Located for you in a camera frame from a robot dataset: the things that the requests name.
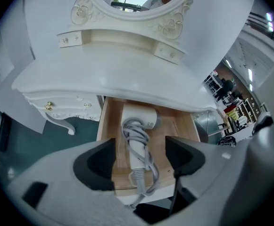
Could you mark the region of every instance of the drawer handle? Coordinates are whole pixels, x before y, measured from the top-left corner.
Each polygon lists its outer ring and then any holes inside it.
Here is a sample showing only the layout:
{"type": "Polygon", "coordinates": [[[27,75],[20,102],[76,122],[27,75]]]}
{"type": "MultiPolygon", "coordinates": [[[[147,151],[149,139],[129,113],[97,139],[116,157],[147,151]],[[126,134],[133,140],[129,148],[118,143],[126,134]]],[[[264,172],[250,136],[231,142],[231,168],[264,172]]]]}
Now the drawer handle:
{"type": "Polygon", "coordinates": [[[85,106],[86,108],[89,108],[89,107],[91,107],[91,103],[84,103],[84,106],[85,106]]]}
{"type": "Polygon", "coordinates": [[[48,111],[51,111],[52,110],[51,105],[53,105],[53,103],[49,101],[46,105],[44,105],[44,108],[46,108],[46,110],[48,111]]]}

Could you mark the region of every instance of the curved table leg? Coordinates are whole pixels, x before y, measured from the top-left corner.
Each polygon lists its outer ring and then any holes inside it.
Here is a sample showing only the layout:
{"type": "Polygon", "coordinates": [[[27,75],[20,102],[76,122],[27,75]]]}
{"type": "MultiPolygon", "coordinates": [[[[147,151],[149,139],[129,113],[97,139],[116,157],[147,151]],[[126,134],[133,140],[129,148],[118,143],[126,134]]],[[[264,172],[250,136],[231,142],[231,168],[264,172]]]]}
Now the curved table leg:
{"type": "Polygon", "coordinates": [[[53,124],[67,128],[69,130],[68,133],[70,135],[74,135],[75,134],[75,128],[74,128],[74,126],[72,126],[69,122],[66,122],[65,120],[56,120],[56,119],[53,119],[52,117],[50,117],[47,113],[45,113],[43,111],[40,111],[40,113],[42,114],[42,116],[45,119],[47,119],[48,121],[52,122],[53,124]]]}

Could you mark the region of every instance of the teal floor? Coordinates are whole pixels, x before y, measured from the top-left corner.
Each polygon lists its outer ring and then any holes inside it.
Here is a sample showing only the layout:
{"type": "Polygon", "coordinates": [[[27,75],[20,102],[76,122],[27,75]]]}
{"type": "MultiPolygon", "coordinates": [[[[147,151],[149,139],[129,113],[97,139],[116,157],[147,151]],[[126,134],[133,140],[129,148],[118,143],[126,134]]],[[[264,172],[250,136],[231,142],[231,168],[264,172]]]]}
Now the teal floor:
{"type": "Polygon", "coordinates": [[[99,122],[76,117],[66,119],[76,130],[75,135],[67,129],[46,122],[43,134],[12,121],[8,147],[0,152],[0,181],[6,186],[12,179],[45,155],[96,141],[99,122]]]}

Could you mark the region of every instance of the hair dryer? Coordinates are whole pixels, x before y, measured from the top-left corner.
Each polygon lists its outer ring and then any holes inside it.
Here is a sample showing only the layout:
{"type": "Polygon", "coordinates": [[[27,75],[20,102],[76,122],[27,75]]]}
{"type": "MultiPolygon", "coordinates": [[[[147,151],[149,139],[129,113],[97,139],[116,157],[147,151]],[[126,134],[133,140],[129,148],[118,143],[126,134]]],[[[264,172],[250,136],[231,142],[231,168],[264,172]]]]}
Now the hair dryer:
{"type": "Polygon", "coordinates": [[[145,196],[152,195],[158,184],[159,171],[148,150],[147,142],[149,141],[149,136],[145,129],[157,127],[159,121],[160,116],[154,108],[132,104],[124,104],[123,106],[121,129],[126,139],[126,148],[129,150],[132,173],[140,194],[138,200],[132,205],[133,208],[145,196]],[[145,170],[151,170],[153,174],[154,183],[148,190],[146,190],[144,180],[145,170]]]}

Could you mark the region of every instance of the wooden drawer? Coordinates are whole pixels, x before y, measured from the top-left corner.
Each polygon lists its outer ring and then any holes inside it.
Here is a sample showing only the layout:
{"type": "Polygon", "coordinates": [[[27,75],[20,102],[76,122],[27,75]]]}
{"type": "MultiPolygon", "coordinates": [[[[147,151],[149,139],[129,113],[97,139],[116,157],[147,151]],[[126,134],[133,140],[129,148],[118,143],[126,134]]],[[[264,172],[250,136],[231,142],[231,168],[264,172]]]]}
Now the wooden drawer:
{"type": "MultiPolygon", "coordinates": [[[[158,188],[174,184],[174,170],[165,155],[165,136],[179,136],[199,141],[199,135],[191,113],[147,103],[108,97],[103,105],[97,140],[116,138],[116,161],[113,167],[112,180],[115,183],[117,196],[137,194],[136,189],[130,184],[128,179],[128,175],[131,172],[129,153],[125,148],[125,139],[120,126],[124,103],[154,107],[159,111],[161,116],[160,126],[156,129],[146,130],[150,136],[148,143],[149,151],[152,153],[155,163],[160,170],[160,184],[158,188]]],[[[148,186],[152,184],[151,172],[146,172],[145,180],[148,186]]]]}

